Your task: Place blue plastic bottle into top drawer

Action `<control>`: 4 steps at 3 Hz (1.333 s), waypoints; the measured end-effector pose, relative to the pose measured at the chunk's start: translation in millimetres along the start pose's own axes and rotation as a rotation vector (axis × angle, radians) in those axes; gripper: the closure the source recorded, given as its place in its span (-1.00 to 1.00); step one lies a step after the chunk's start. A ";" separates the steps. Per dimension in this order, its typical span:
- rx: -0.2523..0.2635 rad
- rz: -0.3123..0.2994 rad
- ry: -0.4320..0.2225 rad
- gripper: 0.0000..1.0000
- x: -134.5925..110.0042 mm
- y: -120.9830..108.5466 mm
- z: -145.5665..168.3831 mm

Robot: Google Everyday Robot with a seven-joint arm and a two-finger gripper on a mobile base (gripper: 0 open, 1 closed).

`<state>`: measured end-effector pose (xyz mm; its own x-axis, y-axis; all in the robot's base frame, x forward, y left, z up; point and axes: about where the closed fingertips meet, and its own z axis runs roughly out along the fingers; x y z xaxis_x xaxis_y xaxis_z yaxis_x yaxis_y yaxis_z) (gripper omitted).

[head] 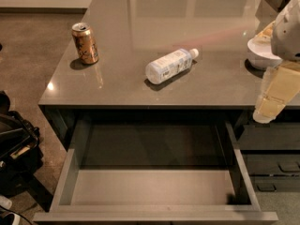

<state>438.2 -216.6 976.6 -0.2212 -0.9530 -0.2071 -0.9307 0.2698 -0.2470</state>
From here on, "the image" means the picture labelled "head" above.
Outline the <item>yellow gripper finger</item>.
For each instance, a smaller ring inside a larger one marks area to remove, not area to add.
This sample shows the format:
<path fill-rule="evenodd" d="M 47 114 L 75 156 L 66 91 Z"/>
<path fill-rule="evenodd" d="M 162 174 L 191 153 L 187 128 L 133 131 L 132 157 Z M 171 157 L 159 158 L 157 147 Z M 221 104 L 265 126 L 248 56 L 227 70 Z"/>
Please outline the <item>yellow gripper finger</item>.
<path fill-rule="evenodd" d="M 274 28 L 275 22 L 270 22 L 267 26 L 264 27 L 264 29 L 259 32 L 255 37 L 254 41 L 256 43 L 270 43 L 271 42 L 271 36 L 273 34 L 273 28 Z"/>
<path fill-rule="evenodd" d="M 277 67 L 269 67 L 262 77 L 253 119 L 261 124 L 270 123 L 299 92 L 299 62 L 283 61 Z"/>

